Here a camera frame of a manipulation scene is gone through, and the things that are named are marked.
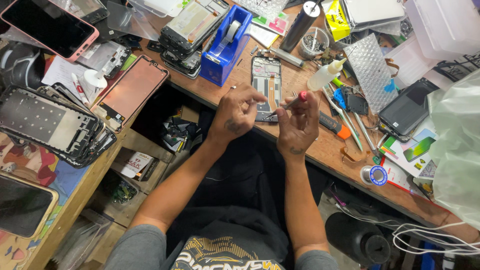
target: black phone screen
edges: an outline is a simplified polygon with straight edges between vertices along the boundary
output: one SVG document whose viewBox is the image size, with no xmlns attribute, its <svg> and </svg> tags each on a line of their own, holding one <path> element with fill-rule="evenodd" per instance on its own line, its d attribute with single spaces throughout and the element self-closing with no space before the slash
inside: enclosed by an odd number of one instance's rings
<svg viewBox="0 0 480 270">
<path fill-rule="evenodd" d="M 91 25 L 48 0 L 18 0 L 2 19 L 69 58 L 93 34 Z"/>
<path fill-rule="evenodd" d="M 0 175 L 0 230 L 32 236 L 52 200 L 46 190 Z"/>
</svg>

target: tattoo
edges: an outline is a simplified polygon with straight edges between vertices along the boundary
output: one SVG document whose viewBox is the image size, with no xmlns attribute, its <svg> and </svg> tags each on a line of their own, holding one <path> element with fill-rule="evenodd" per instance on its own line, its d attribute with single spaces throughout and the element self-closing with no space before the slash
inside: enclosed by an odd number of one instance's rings
<svg viewBox="0 0 480 270">
<path fill-rule="evenodd" d="M 293 146 L 292 148 L 290 148 L 290 153 L 294 154 L 294 155 L 299 155 L 301 153 L 303 153 L 303 149 L 300 148 L 300 149 L 295 149 Z"/>
<path fill-rule="evenodd" d="M 233 118 L 230 118 L 230 119 L 226 120 L 225 124 L 223 126 L 226 129 L 233 132 L 235 135 L 239 135 L 241 133 L 240 126 L 233 122 Z"/>
</svg>

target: blue tape dispenser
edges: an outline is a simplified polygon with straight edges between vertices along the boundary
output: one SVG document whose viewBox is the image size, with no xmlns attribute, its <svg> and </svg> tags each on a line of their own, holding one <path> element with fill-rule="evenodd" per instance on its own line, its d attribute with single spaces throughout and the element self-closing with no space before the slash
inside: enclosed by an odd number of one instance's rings
<svg viewBox="0 0 480 270">
<path fill-rule="evenodd" d="M 202 53 L 201 77 L 223 86 L 250 39 L 246 30 L 251 22 L 250 12 L 233 5 L 216 31 L 210 50 Z"/>
</svg>

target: yellow package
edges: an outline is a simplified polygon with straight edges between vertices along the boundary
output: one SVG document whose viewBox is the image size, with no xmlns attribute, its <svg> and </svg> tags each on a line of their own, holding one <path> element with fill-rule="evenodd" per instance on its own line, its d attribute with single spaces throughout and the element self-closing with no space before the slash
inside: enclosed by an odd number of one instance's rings
<svg viewBox="0 0 480 270">
<path fill-rule="evenodd" d="M 325 17 L 335 41 L 350 35 L 350 26 L 340 5 L 340 0 L 333 0 L 330 9 L 325 13 Z"/>
</svg>

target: jar of screws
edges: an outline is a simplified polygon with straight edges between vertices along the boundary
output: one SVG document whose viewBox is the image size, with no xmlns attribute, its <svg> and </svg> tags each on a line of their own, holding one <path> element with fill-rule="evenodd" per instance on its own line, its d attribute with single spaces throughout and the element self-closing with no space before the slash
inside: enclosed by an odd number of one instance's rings
<svg viewBox="0 0 480 270">
<path fill-rule="evenodd" d="M 300 42 L 299 55 L 304 59 L 312 59 L 329 45 L 327 33 L 318 27 L 310 27 Z"/>
</svg>

